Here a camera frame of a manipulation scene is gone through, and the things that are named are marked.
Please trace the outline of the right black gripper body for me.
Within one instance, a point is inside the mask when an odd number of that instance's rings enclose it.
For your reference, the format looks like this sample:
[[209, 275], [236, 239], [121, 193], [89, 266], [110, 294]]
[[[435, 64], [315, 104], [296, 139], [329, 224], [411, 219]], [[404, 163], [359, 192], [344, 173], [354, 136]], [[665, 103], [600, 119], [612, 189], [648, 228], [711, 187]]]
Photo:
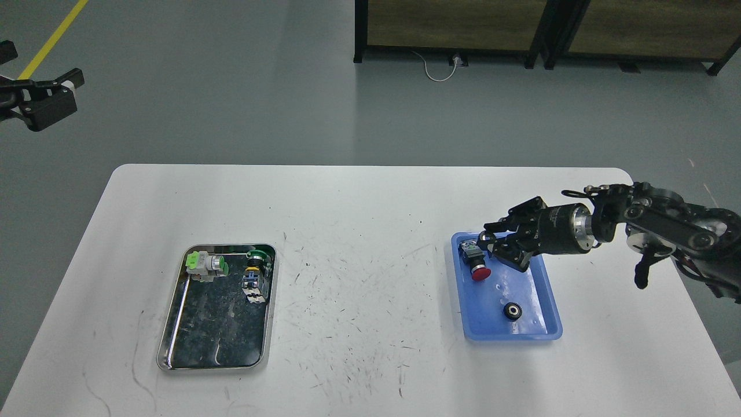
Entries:
[[534, 254], [586, 254], [595, 242], [589, 208], [574, 203], [537, 211], [535, 226], [524, 236], [524, 250]]

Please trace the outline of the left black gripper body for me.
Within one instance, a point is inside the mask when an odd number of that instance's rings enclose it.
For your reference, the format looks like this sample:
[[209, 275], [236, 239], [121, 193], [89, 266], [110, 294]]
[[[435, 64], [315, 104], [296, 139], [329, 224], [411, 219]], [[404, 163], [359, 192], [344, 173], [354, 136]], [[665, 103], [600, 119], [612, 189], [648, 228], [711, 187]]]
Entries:
[[34, 122], [30, 116], [30, 110], [26, 110], [21, 104], [24, 102], [24, 90], [20, 87], [20, 81], [10, 78], [1, 79], [1, 122], [11, 118]]

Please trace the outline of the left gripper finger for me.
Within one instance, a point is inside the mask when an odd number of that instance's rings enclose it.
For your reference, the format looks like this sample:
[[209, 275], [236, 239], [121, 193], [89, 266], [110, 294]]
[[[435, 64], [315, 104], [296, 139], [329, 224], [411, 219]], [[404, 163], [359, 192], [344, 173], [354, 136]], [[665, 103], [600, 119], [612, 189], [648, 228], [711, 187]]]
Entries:
[[19, 109], [28, 129], [39, 132], [78, 110], [76, 93], [71, 87], [62, 87], [46, 97], [21, 103]]
[[28, 92], [30, 97], [47, 97], [64, 88], [71, 88], [74, 91], [84, 84], [85, 76], [80, 68], [70, 69], [61, 76], [56, 77], [56, 79], [43, 81], [27, 79], [20, 81], [21, 89]]

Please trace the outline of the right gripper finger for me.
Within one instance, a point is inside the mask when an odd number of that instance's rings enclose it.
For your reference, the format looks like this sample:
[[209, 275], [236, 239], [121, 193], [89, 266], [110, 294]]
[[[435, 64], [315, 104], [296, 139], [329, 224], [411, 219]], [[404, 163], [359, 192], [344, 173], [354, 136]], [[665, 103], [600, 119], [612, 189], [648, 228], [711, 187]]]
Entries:
[[497, 258], [501, 264], [524, 273], [539, 250], [539, 234], [482, 231], [477, 237], [477, 246], [490, 258]]
[[508, 210], [508, 214], [498, 221], [483, 225], [487, 232], [516, 232], [521, 226], [526, 228], [535, 227], [540, 216], [540, 211], [548, 206], [540, 197], [534, 197]]

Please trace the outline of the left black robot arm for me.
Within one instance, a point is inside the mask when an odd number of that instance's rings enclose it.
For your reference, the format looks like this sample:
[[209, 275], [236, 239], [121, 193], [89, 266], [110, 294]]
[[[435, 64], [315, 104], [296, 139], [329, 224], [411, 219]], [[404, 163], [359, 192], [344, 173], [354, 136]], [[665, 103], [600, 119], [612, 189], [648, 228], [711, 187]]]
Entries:
[[84, 84], [79, 68], [40, 82], [1, 76], [1, 121], [19, 119], [34, 132], [47, 129], [78, 110], [76, 90]]

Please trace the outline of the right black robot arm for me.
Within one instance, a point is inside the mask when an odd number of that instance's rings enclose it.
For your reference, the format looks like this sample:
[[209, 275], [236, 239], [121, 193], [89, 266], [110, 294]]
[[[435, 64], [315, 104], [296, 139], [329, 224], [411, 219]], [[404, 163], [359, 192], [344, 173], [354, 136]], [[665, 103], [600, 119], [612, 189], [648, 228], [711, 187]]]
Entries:
[[724, 208], [687, 203], [678, 193], [647, 182], [563, 190], [576, 203], [548, 206], [534, 197], [484, 224], [475, 249], [461, 249], [472, 269], [485, 255], [526, 272], [540, 254], [587, 254], [614, 240], [625, 226], [627, 244], [641, 255], [633, 272], [646, 288], [654, 264], [671, 259], [681, 275], [704, 283], [716, 298], [739, 303], [739, 216]]

